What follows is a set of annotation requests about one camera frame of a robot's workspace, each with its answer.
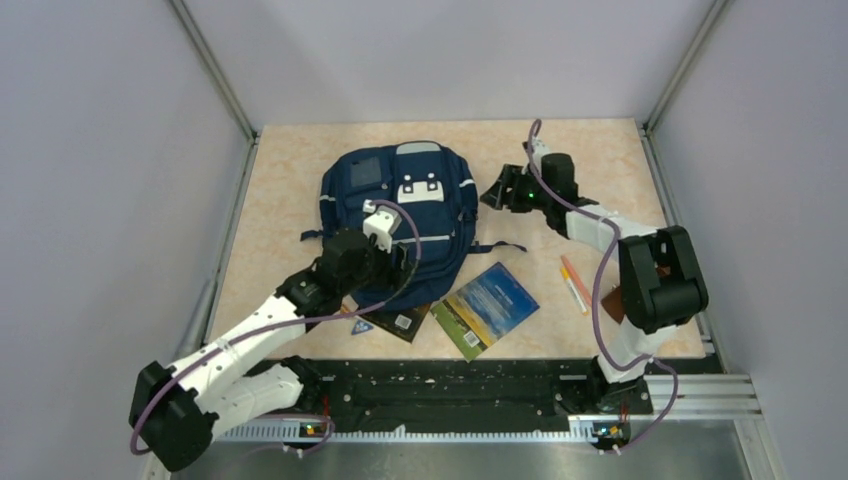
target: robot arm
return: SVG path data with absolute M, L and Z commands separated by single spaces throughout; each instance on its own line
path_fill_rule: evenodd
M 302 319 L 337 312 L 342 298 L 353 290 L 397 288 L 406 279 L 406 249 L 392 246 L 398 212 L 376 208 L 370 201 L 363 210 L 368 216 L 362 231 L 337 232 L 320 257 L 287 278 L 233 329 L 166 368 L 153 362 L 139 373 L 130 425 L 169 471 L 190 465 L 232 427 L 298 401 L 303 379 L 288 366 L 244 375 L 274 349 L 306 333 Z M 172 386 L 162 392 L 168 384 Z M 151 409 L 157 395 L 160 400 Z
M 679 326 L 707 307 L 707 289 L 683 227 L 643 225 L 581 197 L 571 157 L 552 153 L 536 133 L 529 139 L 530 151 L 533 163 L 541 165 L 538 173 L 548 188 L 540 185 L 529 165 L 504 165 L 498 180 L 480 200 L 496 210 L 540 210 L 551 229 L 601 253 L 616 238 L 611 224 L 617 227 L 618 241 L 610 258 L 619 264 L 625 318 L 606 349 L 609 358 L 605 354 L 593 359 L 589 374 L 592 401 L 603 410 L 617 405 L 622 392 L 641 379 L 648 358 Z M 571 207 L 558 202 L 549 190 Z M 599 337 L 597 324 L 595 328 Z

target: yellow marker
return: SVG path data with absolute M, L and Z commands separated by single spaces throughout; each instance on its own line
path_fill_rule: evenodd
M 568 291 L 571 292 L 571 296 L 574 297 L 574 301 L 577 302 L 577 305 L 580 307 L 580 311 L 583 312 L 583 315 L 588 315 L 589 309 L 586 308 L 586 303 L 580 297 L 580 292 L 577 291 L 577 286 L 575 286 L 574 281 L 571 280 L 568 270 L 566 270 L 565 267 L 560 267 L 559 271 L 562 273 L 562 278 L 565 279 L 565 284 L 568 285 Z

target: gray floor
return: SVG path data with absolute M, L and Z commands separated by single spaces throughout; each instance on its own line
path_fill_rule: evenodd
M 174 479 L 750 478 L 732 422 L 667 422 L 621 457 L 578 444 L 330 444 L 304 460 L 273 450 L 240 458 L 256 447 L 213 445 Z

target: blue book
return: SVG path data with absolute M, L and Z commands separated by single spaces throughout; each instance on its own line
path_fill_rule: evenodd
M 430 311 L 470 362 L 538 309 L 536 300 L 498 262 Z

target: pencil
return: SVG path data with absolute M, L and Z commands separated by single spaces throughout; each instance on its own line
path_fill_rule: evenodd
M 560 267 L 559 271 L 562 273 L 562 278 L 565 279 L 568 291 L 571 292 L 571 296 L 574 297 L 574 301 L 577 302 L 577 305 L 580 307 L 580 311 L 583 312 L 583 315 L 588 315 L 589 309 L 586 308 L 586 304 L 583 303 L 583 299 L 580 298 L 580 293 L 577 292 L 577 287 L 574 286 L 571 276 L 568 275 L 568 270 L 566 270 L 565 267 Z
M 583 297 L 583 301 L 586 302 L 586 305 L 589 307 L 592 306 L 592 295 L 589 293 L 589 290 L 586 290 L 586 285 L 583 285 L 583 282 L 580 280 L 580 276 L 577 275 L 577 270 L 574 269 L 574 265 L 568 261 L 568 258 L 565 255 L 560 255 L 559 257 L 562 260 L 562 266 L 568 270 L 568 276 L 571 277 L 571 281 L 574 282 L 574 285 L 577 286 L 577 290 L 580 292 L 580 295 Z

